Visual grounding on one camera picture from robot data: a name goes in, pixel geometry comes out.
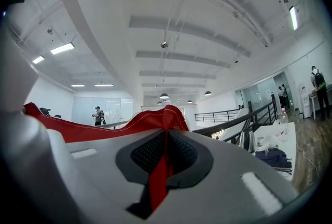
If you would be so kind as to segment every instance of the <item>cable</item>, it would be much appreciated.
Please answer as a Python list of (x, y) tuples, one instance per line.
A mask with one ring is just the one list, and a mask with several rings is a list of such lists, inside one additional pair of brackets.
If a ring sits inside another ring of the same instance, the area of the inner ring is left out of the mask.
[(299, 148), (299, 146), (297, 145), (297, 143), (296, 143), (296, 147), (297, 147), (298, 149), (302, 150), (302, 155), (303, 155), (303, 157), (304, 157), (306, 160), (308, 160), (308, 161), (309, 161), (309, 162), (315, 167), (315, 169), (316, 169), (316, 173), (317, 173), (317, 176), (318, 176), (318, 179), (319, 179), (320, 176), (319, 176), (319, 174), (318, 174), (318, 170), (317, 170), (316, 166), (312, 163), (312, 161), (311, 161), (310, 159), (308, 159), (307, 157), (305, 157), (305, 151), (304, 151), (302, 148)]

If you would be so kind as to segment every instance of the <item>black railing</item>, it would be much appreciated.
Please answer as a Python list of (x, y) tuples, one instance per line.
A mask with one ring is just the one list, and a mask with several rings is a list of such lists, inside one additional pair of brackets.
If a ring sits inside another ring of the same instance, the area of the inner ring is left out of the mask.
[(229, 122), (238, 115), (239, 109), (217, 111), (215, 113), (195, 114), (196, 122)]
[(274, 121), (276, 120), (276, 104), (275, 104), (275, 98), (274, 95), (272, 95), (272, 102), (268, 103), (267, 105), (263, 106), (260, 109), (257, 109), (255, 111), (252, 111), (251, 113), (241, 116), (239, 118), (233, 119), (231, 121), (222, 123), (222, 124), (217, 124), (214, 125), (212, 127), (208, 127), (208, 128), (203, 128), (203, 129), (198, 129), (198, 130), (194, 130), (194, 133), (197, 134), (202, 134), (208, 137), (212, 137), (212, 134), (220, 132), (221, 130), (225, 130), (228, 129), (230, 127), (233, 127), (239, 123), (245, 122), (242, 129), (224, 139), (223, 141), (232, 141), (232, 143), (236, 143), (235, 138), (237, 136), (239, 136), (241, 134), (241, 132), (245, 129), (245, 128), (252, 128), (253, 131), (255, 132), (260, 126), (262, 125), (271, 125), (274, 123)]

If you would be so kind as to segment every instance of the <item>black bag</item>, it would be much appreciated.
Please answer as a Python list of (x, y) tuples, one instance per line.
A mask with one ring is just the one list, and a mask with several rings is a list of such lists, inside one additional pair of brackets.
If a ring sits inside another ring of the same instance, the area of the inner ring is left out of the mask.
[(315, 82), (316, 82), (316, 86), (318, 89), (322, 89), (322, 88), (326, 87), (325, 79), (324, 79), (323, 75), (319, 72), (319, 70), (317, 70), (316, 75), (314, 73), (312, 73), (312, 74), (315, 76)]
[(104, 111), (100, 111), (99, 118), (102, 120), (103, 124), (106, 124), (105, 118), (104, 118)]
[(267, 155), (265, 155), (265, 151), (257, 151), (256, 157), (262, 160), (263, 162), (267, 163), (271, 167), (278, 167), (278, 168), (292, 167), (292, 163), (287, 161), (287, 156), (285, 152), (277, 148), (271, 149)]

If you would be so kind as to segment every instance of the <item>backpack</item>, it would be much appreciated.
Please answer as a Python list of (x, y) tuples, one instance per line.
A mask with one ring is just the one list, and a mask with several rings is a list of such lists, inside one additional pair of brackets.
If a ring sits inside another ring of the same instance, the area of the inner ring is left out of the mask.
[(104, 111), (100, 111), (99, 118), (102, 120), (103, 124), (106, 124), (106, 121), (104, 119)]
[(326, 87), (326, 83), (325, 83), (325, 79), (323, 77), (323, 75), (319, 72), (319, 70), (317, 70), (317, 74), (315, 75), (314, 73), (312, 73), (315, 76), (315, 83), (318, 89), (322, 89), (324, 87)]

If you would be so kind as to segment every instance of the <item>white ceiling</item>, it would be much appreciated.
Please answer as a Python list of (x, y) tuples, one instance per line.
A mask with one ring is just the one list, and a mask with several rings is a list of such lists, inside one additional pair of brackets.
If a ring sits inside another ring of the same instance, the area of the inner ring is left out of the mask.
[[(25, 0), (7, 11), (7, 22), (23, 55), (33, 61), (42, 55), (45, 60), (34, 65), (43, 74), (72, 90), (97, 91), (96, 83), (112, 83), (121, 88), (86, 45), (72, 23), (62, 0)], [(56, 55), (50, 50), (72, 42), (74, 49)], [(73, 84), (85, 84), (73, 88)]]
[[(215, 81), (220, 72), (231, 72), (260, 56), (266, 44), (273, 48), (292, 33), (288, 9), (283, 0), (121, 0), (126, 42), (135, 57), (123, 64), (137, 64), (147, 96), (195, 94), (206, 90), (206, 83)], [(67, 87), (84, 83), (93, 89), (99, 82), (120, 87), (67, 11), (62, 0), (26, 0), (10, 7), (8, 21), (26, 57), (43, 55), (45, 61), (36, 68)], [(50, 28), (53, 35), (47, 33)], [(164, 39), (169, 43), (166, 49), (160, 47)], [(70, 41), (74, 50), (50, 54)]]

